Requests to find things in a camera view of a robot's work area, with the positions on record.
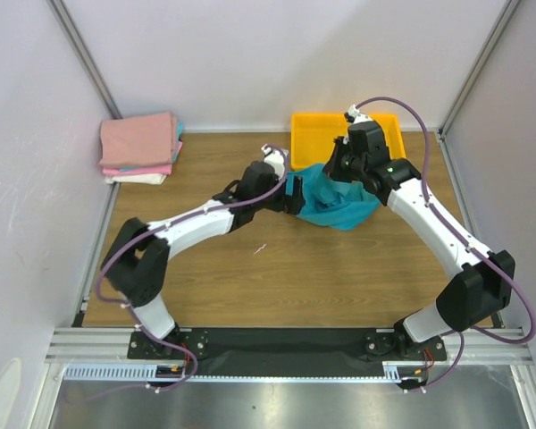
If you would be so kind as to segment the teal t shirt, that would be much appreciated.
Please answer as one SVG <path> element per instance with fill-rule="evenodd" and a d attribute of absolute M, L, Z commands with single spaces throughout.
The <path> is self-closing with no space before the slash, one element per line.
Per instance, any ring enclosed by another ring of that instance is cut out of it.
<path fill-rule="evenodd" d="M 350 231 L 365 222 L 381 204 L 360 182 L 340 182 L 329 179 L 323 164 L 288 173 L 286 194 L 293 191 L 293 180 L 302 180 L 304 206 L 297 218 L 322 227 Z"/>

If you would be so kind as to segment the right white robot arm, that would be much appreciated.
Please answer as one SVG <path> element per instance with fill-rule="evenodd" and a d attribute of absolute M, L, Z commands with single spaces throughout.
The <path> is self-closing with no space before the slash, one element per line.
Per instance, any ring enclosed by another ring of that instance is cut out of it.
<path fill-rule="evenodd" d="M 323 168 L 326 175 L 334 181 L 362 183 L 411 226 L 449 278 L 432 304 L 395 324 L 393 347 L 399 356 L 416 358 L 427 341 L 462 332 L 508 306 L 514 259 L 471 236 L 423 186 L 421 174 L 407 159 L 391 158 L 379 123 L 370 117 L 353 122 L 334 144 Z"/>

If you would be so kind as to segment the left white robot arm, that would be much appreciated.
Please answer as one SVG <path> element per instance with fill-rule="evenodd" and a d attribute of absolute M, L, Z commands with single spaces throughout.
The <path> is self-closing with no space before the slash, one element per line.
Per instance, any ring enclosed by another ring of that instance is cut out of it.
<path fill-rule="evenodd" d="M 196 209 L 152 223 L 137 217 L 124 223 L 100 276 L 121 294 L 151 351 L 167 358 L 180 344 L 180 328 L 162 298 L 169 262 L 202 241 L 245 226 L 260 210 L 298 214 L 305 204 L 302 185 L 303 179 L 288 175 L 284 167 L 255 161 L 241 178 Z"/>

